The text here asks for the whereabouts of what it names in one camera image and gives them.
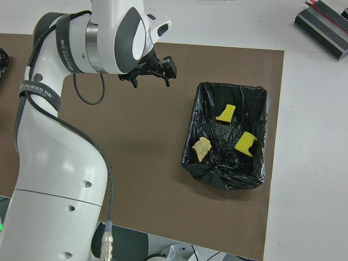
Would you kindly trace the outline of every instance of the white tabletop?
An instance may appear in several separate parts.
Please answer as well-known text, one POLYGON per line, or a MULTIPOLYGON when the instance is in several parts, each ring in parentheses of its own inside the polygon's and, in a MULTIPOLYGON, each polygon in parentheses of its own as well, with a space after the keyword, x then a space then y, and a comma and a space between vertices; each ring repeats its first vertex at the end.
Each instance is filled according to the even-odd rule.
MULTIPOLYGON (((305 0, 145 0, 173 23, 162 42, 285 50, 265 261, 348 256, 348 58, 294 26, 305 0)), ((344 0, 325 0, 341 13, 344 0)), ((0 1, 0 33, 31 34, 49 11, 88 0, 0 1)))

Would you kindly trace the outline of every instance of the metal connector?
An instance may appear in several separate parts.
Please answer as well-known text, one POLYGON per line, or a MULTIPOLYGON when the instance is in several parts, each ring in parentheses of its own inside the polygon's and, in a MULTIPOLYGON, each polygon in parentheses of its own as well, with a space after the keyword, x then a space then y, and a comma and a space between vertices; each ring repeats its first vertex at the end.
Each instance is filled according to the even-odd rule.
POLYGON ((110 231, 106 231, 102 238, 102 248, 100 254, 101 261, 112 261, 113 258, 113 234, 110 231))

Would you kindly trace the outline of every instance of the beige crumpled object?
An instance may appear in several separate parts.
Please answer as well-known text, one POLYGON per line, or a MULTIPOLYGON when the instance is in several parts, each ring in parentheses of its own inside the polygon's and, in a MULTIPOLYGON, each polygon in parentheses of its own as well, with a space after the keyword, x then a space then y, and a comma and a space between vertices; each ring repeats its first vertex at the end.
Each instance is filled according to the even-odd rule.
POLYGON ((208 154, 212 148, 210 141, 205 137, 200 137, 200 140, 197 141, 192 147, 197 154, 198 162, 201 163, 204 157, 208 154))

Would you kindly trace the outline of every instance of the black plastic bag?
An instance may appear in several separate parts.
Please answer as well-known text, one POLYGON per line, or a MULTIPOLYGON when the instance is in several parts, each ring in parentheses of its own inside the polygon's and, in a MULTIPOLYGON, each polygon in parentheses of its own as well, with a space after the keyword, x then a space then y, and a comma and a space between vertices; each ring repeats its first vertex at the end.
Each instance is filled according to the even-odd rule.
POLYGON ((5 73, 7 65, 9 63, 9 57, 4 50, 0 48, 0 82, 2 80, 2 75, 5 73))
POLYGON ((181 165, 196 180, 219 189, 252 189, 261 185, 265 181, 267 103, 267 92, 262 87, 199 84, 181 165), (227 104, 236 106, 231 123, 216 120, 227 104), (234 149, 243 132, 257 138, 249 149, 253 158, 234 149), (212 145, 201 163, 192 149, 200 137, 212 145))

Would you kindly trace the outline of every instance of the velcro strap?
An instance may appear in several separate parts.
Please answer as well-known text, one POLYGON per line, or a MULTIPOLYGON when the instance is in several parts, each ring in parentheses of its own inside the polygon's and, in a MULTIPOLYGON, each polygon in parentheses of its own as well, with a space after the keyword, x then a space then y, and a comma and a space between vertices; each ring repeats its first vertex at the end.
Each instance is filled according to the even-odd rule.
POLYGON ((46 101, 49 102, 56 109, 56 111, 60 110, 59 95, 46 84, 33 80, 24 80, 21 82, 20 97, 25 95, 26 91, 41 96, 42 98, 46 99, 46 101))
POLYGON ((76 66, 70 49, 70 14, 63 15, 56 24, 56 43, 61 61, 71 73, 82 73, 76 66))

